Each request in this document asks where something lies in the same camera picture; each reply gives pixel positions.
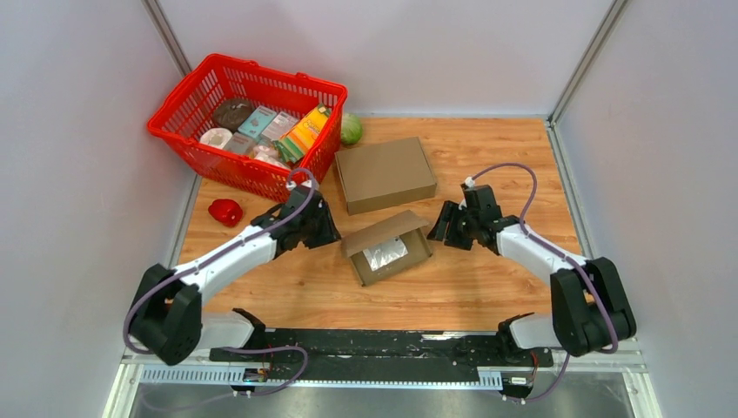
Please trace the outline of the small cardboard sheet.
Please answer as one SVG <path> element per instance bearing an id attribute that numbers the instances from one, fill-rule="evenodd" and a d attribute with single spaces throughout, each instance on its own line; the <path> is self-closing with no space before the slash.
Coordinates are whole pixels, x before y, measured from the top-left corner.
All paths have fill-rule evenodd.
<path id="1" fill-rule="evenodd" d="M 340 249 L 359 284 L 369 287 L 430 259 L 428 226 L 426 219 L 407 210 L 347 235 Z"/>

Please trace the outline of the clear plastic packet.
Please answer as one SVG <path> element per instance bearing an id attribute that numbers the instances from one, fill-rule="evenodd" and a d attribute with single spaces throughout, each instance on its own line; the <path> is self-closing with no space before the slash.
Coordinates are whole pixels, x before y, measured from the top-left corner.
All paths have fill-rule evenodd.
<path id="1" fill-rule="evenodd" d="M 389 266 L 393 262 L 404 258 L 409 254 L 409 251 L 401 237 L 395 236 L 373 246 L 367 247 L 362 251 L 362 253 L 366 258 L 370 269 L 373 272 L 376 272 L 379 269 Z"/>

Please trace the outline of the large brown cardboard box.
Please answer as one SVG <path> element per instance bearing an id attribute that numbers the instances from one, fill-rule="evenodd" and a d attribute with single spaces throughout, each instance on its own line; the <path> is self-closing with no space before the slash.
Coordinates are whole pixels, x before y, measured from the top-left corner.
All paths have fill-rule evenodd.
<path id="1" fill-rule="evenodd" d="M 345 149 L 335 163 L 350 215 L 431 199 L 438 189 L 418 137 Z"/>

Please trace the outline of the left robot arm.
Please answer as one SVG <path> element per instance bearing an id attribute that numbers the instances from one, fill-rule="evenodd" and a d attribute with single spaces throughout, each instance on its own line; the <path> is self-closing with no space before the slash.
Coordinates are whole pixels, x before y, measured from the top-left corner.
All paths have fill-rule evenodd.
<path id="1" fill-rule="evenodd" d="M 233 349 L 243 360 L 255 361 L 266 347 L 255 319 L 238 309 L 206 314 L 205 305 L 234 280 L 298 245 L 313 249 L 340 239 L 322 194 L 299 185 L 285 203 L 206 255 L 174 268 L 149 267 L 124 319 L 124 342 L 169 366 L 203 349 Z"/>

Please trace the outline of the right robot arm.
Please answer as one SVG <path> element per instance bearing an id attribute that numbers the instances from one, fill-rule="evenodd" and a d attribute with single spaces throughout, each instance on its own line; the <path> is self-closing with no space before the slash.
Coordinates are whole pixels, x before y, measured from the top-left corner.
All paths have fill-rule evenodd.
<path id="1" fill-rule="evenodd" d="M 463 201 L 445 201 L 427 237 L 466 251 L 479 244 L 525 267 L 550 290 L 550 315 L 524 313 L 498 325 L 496 352 L 502 361 L 519 364 L 539 347 L 574 357 L 610 353 L 634 337 L 636 320 L 612 260 L 570 253 L 522 218 L 503 215 L 488 185 L 462 190 Z"/>

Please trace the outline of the grey small box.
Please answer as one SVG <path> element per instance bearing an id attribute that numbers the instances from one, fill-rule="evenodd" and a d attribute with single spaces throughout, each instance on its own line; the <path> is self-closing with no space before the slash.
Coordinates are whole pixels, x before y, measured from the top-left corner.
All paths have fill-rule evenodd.
<path id="1" fill-rule="evenodd" d="M 298 118 L 281 111 L 260 133 L 258 138 L 261 142 L 265 143 L 278 141 L 284 137 L 284 135 L 286 135 L 298 123 L 298 121 Z"/>

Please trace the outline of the grey pink box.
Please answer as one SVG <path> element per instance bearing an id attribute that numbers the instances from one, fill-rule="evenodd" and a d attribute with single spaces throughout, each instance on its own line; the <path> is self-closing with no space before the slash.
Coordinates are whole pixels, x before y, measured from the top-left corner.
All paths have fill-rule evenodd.
<path id="1" fill-rule="evenodd" d="M 225 143 L 224 150 L 239 156 L 249 156 L 257 144 L 258 142 L 253 138 L 236 132 Z"/>

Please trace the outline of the teal small box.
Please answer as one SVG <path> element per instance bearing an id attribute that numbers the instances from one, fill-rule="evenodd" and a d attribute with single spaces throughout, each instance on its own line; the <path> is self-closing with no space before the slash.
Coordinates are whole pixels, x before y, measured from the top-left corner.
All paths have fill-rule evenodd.
<path id="1" fill-rule="evenodd" d="M 274 110 L 260 105 L 237 128 L 237 133 L 257 140 L 266 129 L 266 127 L 273 121 L 273 119 L 275 119 L 277 115 L 278 114 Z"/>

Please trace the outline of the green carton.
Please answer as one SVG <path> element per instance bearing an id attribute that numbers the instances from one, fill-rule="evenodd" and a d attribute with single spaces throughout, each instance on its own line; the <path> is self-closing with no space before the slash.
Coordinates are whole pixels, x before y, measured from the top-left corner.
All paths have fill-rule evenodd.
<path id="1" fill-rule="evenodd" d="M 302 150 L 289 139 L 274 141 L 273 145 L 278 150 L 280 157 L 290 164 L 298 163 L 304 157 Z"/>

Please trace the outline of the yellow orange juice carton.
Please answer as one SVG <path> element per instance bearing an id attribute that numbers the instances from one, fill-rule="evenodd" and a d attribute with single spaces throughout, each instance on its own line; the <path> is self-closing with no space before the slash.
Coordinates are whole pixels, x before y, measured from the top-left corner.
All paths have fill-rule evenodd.
<path id="1" fill-rule="evenodd" d="M 317 105 L 302 117 L 282 139 L 289 139 L 302 150 L 305 156 L 315 145 L 331 113 L 331 109 L 325 105 Z"/>

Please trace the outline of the red bell pepper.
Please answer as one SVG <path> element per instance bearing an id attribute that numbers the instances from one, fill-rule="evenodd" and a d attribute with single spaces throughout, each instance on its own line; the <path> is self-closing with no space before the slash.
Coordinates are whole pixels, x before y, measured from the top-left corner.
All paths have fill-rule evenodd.
<path id="1" fill-rule="evenodd" d="M 244 216 L 242 207 L 233 199 L 213 200 L 208 207 L 208 213 L 226 227 L 235 227 Z"/>

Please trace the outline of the pink white packet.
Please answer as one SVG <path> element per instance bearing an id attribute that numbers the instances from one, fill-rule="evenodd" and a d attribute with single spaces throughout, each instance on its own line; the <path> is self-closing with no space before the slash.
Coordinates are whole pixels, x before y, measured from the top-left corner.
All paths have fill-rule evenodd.
<path id="1" fill-rule="evenodd" d="M 280 157 L 279 152 L 269 145 L 255 145 L 252 148 L 249 157 L 279 168 L 286 170 L 290 169 L 290 166 L 287 165 Z"/>

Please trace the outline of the green cabbage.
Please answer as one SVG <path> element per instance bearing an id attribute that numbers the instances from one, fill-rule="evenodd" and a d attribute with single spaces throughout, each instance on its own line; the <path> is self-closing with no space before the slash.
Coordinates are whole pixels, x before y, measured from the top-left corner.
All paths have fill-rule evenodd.
<path id="1" fill-rule="evenodd" d="M 356 145 L 363 137 L 363 125 L 360 118 L 352 113 L 344 113 L 340 126 L 340 141 L 343 145 Z"/>

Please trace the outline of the white round roll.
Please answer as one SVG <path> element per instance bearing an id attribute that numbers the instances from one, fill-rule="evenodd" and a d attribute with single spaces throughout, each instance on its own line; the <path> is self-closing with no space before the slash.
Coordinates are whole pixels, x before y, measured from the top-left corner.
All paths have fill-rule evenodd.
<path id="1" fill-rule="evenodd" d="M 224 150 L 232 139 L 232 136 L 233 133 L 226 128 L 211 128 L 200 136 L 199 143 L 215 149 Z"/>

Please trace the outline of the red plastic shopping basket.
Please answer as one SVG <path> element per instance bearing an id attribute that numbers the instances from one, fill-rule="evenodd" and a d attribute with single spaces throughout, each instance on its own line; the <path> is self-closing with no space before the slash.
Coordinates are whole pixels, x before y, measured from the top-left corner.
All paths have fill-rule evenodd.
<path id="1" fill-rule="evenodd" d="M 200 143 L 214 127 L 213 112 L 226 100 L 244 98 L 303 117 L 319 104 L 331 111 L 315 146 L 298 165 L 321 182 L 331 167 L 340 142 L 344 85 L 307 75 L 288 73 L 253 60 L 208 55 L 171 91 L 147 123 L 151 135 L 161 138 L 191 169 L 213 180 L 277 202 L 286 200 L 286 169 Z"/>

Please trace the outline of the aluminium frame post left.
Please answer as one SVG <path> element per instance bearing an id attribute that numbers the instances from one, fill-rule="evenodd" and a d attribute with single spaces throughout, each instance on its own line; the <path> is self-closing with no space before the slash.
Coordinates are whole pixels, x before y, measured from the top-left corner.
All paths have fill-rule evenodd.
<path id="1" fill-rule="evenodd" d="M 164 42 L 174 64 L 182 77 L 192 71 L 192 66 L 187 58 L 178 37 L 166 16 L 162 4 L 158 0 L 142 0 L 142 4 L 150 16 L 150 19 Z"/>

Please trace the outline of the aluminium frame post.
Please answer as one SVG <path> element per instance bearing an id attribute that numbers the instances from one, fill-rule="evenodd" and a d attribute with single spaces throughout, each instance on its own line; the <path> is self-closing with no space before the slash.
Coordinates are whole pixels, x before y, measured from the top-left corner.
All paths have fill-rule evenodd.
<path id="1" fill-rule="evenodd" d="M 577 63 L 571 77 L 568 79 L 562 93 L 560 94 L 553 110 L 547 117 L 548 126 L 554 128 L 561 120 L 567 107 L 572 101 L 574 94 L 585 79 L 590 67 L 600 54 L 601 49 L 607 42 L 615 25 L 619 22 L 622 13 L 630 4 L 628 0 L 613 0 L 610 2 L 604 17 L 601 19 L 591 40 Z"/>
<path id="2" fill-rule="evenodd" d="M 166 16 L 162 4 L 158 0 L 142 0 L 142 4 L 150 16 L 150 19 L 164 42 L 174 64 L 182 77 L 192 71 L 192 66 L 187 58 L 178 37 Z"/>

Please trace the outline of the aluminium frame post right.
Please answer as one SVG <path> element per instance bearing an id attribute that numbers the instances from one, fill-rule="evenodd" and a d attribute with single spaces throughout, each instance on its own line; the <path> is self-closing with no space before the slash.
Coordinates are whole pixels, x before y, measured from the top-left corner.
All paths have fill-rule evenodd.
<path id="1" fill-rule="evenodd" d="M 560 94 L 553 110 L 547 117 L 548 126 L 554 128 L 561 120 L 567 107 L 572 101 L 574 94 L 585 79 L 590 67 L 600 54 L 601 49 L 607 42 L 615 25 L 619 22 L 622 13 L 630 4 L 628 0 L 613 0 L 610 2 L 604 17 L 601 19 L 591 40 L 577 63 L 571 77 L 568 79 L 562 93 Z"/>

